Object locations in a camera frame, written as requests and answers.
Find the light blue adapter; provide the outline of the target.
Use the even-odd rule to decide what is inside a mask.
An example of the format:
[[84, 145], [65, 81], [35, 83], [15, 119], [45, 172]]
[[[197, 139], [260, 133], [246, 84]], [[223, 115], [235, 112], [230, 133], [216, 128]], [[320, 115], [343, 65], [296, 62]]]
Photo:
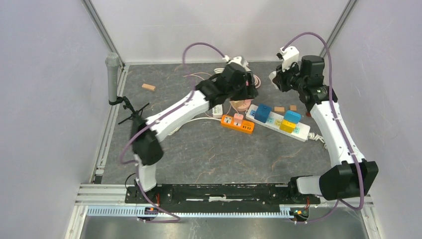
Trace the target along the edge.
[[299, 113], [294, 112], [294, 111], [287, 111], [284, 115], [284, 120], [294, 123], [294, 124], [299, 123], [301, 118], [302, 116]]

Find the yellow cube adapter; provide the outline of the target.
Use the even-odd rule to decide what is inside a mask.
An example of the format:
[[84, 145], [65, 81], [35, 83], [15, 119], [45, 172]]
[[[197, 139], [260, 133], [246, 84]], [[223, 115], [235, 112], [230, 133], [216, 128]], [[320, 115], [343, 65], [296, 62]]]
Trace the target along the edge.
[[295, 130], [295, 128], [296, 128], [295, 123], [290, 122], [290, 121], [285, 120], [285, 119], [283, 119], [281, 121], [281, 124], [280, 124], [280, 127], [279, 127], [280, 130], [287, 132], [287, 133], [292, 133]]

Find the orange power strip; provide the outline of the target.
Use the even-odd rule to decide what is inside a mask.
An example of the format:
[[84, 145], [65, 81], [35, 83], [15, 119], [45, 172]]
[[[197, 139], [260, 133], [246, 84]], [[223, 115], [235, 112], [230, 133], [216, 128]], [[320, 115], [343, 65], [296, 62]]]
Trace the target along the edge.
[[220, 120], [220, 125], [225, 128], [236, 130], [236, 131], [243, 132], [246, 134], [252, 134], [255, 127], [255, 124], [251, 121], [244, 120], [244, 119], [237, 119], [229, 115], [222, 116]]

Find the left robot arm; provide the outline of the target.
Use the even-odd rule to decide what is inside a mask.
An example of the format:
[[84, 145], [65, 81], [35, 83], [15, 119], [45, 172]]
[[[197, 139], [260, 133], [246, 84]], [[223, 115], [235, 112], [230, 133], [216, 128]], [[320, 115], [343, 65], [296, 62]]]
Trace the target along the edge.
[[248, 65], [231, 60], [221, 73], [200, 81], [179, 102], [146, 119], [136, 119], [132, 124], [130, 143], [138, 168], [139, 199], [150, 203], [156, 198], [156, 164], [164, 155], [160, 143], [172, 131], [226, 100], [243, 101], [257, 95]]

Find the dark blue cube adapter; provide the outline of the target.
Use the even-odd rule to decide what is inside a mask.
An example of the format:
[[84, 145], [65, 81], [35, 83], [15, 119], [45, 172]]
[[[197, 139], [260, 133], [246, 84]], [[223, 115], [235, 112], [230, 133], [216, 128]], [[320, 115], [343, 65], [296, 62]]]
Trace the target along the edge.
[[266, 123], [272, 108], [265, 104], [260, 104], [255, 111], [254, 119]]

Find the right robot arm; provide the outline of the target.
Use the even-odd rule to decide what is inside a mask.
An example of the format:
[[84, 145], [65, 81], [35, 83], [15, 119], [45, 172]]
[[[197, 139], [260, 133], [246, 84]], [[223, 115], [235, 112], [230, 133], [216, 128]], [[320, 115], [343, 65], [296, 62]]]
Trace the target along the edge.
[[293, 203], [302, 202], [308, 194], [326, 200], [364, 198], [379, 172], [374, 161], [367, 161], [353, 142], [342, 120], [337, 96], [324, 84], [324, 59], [307, 55], [298, 60], [277, 53], [282, 63], [269, 79], [282, 92], [295, 90], [308, 113], [317, 123], [327, 146], [331, 168], [321, 176], [298, 176], [291, 179], [287, 190]]

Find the long white power strip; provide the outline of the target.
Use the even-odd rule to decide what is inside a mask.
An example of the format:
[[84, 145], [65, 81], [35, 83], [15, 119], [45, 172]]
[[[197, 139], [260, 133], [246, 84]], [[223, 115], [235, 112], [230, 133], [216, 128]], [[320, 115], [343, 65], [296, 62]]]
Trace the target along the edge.
[[258, 109], [257, 105], [250, 105], [249, 109], [245, 113], [247, 120], [254, 122], [258, 125], [266, 127], [268, 129], [274, 130], [286, 136], [292, 137], [301, 142], [308, 140], [311, 127], [309, 125], [303, 124], [301, 122], [295, 124], [295, 129], [292, 132], [286, 132], [281, 130], [281, 125], [284, 117], [274, 112], [270, 112], [266, 122], [261, 122], [255, 119], [255, 113]]

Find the pink charger plug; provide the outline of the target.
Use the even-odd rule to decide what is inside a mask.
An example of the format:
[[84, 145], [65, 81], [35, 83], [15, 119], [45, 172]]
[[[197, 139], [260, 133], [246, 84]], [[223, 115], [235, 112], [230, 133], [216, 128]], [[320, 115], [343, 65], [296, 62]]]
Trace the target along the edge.
[[236, 121], [242, 121], [243, 120], [243, 118], [244, 118], [244, 115], [242, 115], [242, 114], [238, 114], [238, 113], [235, 113], [234, 115], [233, 115], [233, 117], [234, 117], [234, 119], [236, 120]]

